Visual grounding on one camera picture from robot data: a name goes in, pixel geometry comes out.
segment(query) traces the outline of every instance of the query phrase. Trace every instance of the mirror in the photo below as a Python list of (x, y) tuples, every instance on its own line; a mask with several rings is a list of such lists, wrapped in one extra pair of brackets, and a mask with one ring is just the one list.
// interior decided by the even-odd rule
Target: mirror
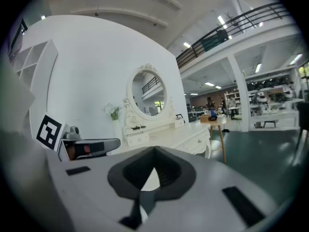
[(164, 107), (164, 89), (157, 75), (141, 71), (132, 83), (134, 103), (146, 115), (156, 116)]

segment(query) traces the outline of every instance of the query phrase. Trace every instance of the gray floor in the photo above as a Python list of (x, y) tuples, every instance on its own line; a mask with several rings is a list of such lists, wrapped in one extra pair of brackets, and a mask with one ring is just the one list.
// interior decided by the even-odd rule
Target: gray floor
[[(226, 163), (281, 204), (295, 194), (304, 170), (304, 161), (292, 164), (298, 134), (297, 130), (223, 133)], [(220, 141), (218, 131), (213, 132), (212, 140)], [(213, 150), (220, 147), (216, 142), (212, 145)], [(211, 158), (223, 161), (222, 151), (213, 151)]]

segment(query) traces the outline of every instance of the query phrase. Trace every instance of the brown wall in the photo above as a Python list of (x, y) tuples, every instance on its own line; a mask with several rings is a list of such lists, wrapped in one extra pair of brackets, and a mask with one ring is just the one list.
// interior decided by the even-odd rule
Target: brown wall
[(190, 98), (191, 106), (206, 106), (207, 103), (207, 97), (210, 96), (211, 100), (214, 101), (215, 106), (221, 105), (221, 97), (224, 99), (224, 93), (228, 91), (228, 93), (233, 93), (233, 89), (236, 87), (230, 87), (226, 89), (221, 89), (218, 91), (215, 91), (213, 93), (208, 93), (205, 95), (199, 95), (196, 97)]

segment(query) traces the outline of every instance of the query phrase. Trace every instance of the white vase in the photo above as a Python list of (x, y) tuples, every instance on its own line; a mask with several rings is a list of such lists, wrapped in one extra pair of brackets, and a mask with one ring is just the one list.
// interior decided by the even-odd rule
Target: white vase
[(114, 129), (115, 138), (118, 138), (120, 142), (122, 143), (122, 131), (120, 128), (119, 120), (112, 120), (112, 126)]

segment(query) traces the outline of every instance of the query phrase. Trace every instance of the railing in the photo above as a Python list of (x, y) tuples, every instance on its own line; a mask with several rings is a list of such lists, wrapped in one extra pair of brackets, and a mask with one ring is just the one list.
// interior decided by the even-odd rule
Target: railing
[(156, 77), (151, 79), (143, 88), (143, 94), (146, 93), (148, 90), (150, 90), (153, 86), (157, 85), (160, 83), (160, 80), (158, 80)]
[(290, 13), (280, 2), (266, 4), (236, 16), (225, 22), (225, 24), (210, 31), (192, 44), (190, 48), (182, 52), (176, 58), (178, 68), (180, 69), (203, 53), (213, 49), (215, 46), (232, 39), (233, 36), (244, 33), (247, 29), (256, 28), (260, 23), (265, 23), (277, 18), (282, 19), (285, 16), (290, 16)]

